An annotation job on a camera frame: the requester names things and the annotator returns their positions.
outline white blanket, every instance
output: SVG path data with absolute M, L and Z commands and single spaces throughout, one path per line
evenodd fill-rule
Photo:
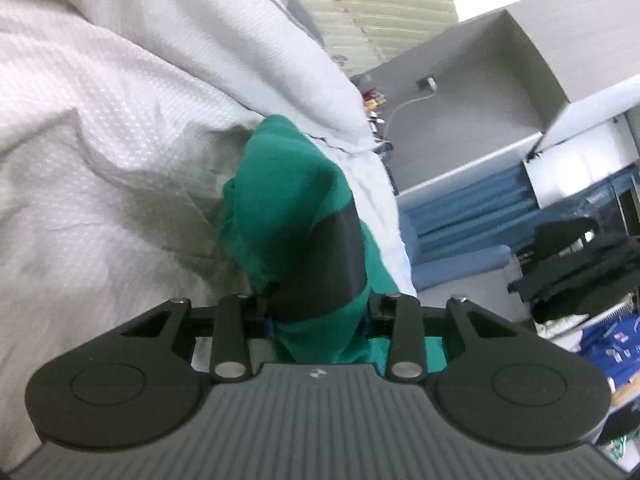
M 278 0 L 0 0 L 0 466 L 37 445 L 41 364 L 173 296 L 240 291 L 215 217 L 283 114 L 338 163 L 401 290 L 358 91 Z

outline black round pad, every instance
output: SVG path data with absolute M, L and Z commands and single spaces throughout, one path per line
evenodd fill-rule
M 525 450 L 569 447 L 597 435 L 611 394 L 594 365 L 535 335 L 466 343 L 436 386 L 439 405 L 462 431 Z
M 548 366 L 519 364 L 498 370 L 491 380 L 494 392 L 511 404 L 546 406 L 566 392 L 566 381 Z
M 95 406 L 133 400 L 145 389 L 145 375 L 133 366 L 108 363 L 83 370 L 71 383 L 74 395 Z
M 45 364 L 25 392 L 40 437 L 122 449 L 178 428 L 198 405 L 200 380 L 165 343 L 108 335 Z

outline green cloth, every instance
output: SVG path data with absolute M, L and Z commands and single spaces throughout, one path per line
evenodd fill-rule
M 632 442 L 640 437 L 640 428 L 633 430 L 631 433 L 623 435 L 616 440 L 609 442 L 609 445 L 603 447 L 607 454 L 614 460 L 621 460 L 626 453 L 626 443 Z
M 238 174 L 225 184 L 223 192 L 222 243 L 257 292 L 269 283 L 286 280 L 303 256 L 311 229 L 353 199 L 340 168 L 281 116 L 267 117 L 260 124 L 247 143 Z M 369 362 L 380 371 L 384 369 L 389 341 L 367 340 L 358 326 L 372 292 L 397 292 L 398 287 L 382 264 L 369 229 L 363 222 L 360 226 L 366 288 L 330 314 L 276 323 L 275 347 L 280 361 Z M 437 341 L 429 339 L 432 349 L 437 348 Z

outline metal pin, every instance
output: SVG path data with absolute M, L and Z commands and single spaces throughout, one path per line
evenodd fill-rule
M 213 371 L 218 377 L 222 377 L 223 379 L 237 379 L 244 375 L 246 367 L 236 361 L 224 361 L 223 363 L 217 364 Z
M 422 367 L 411 361 L 400 361 L 391 367 L 391 373 L 401 379 L 415 379 L 422 374 Z

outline blue fabric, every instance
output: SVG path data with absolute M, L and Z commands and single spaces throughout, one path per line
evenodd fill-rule
M 415 289 L 420 292 L 441 283 L 502 269 L 510 259 L 511 249 L 505 245 L 498 245 L 473 253 L 443 258 L 437 262 L 414 265 L 411 277 Z
M 640 370 L 639 328 L 638 314 L 587 328 L 582 332 L 580 355 L 600 368 L 619 388 Z
M 517 252 L 533 241 L 537 225 L 593 216 L 633 186 L 631 166 L 541 210 L 523 164 L 407 211 L 418 235 L 414 266 L 488 247 Z
M 418 253 L 418 249 L 420 248 L 418 246 L 418 233 L 416 232 L 414 225 L 411 223 L 409 215 L 402 210 L 399 211 L 399 226 L 400 236 L 404 242 L 406 255 L 409 257 L 409 261 L 413 263 Z

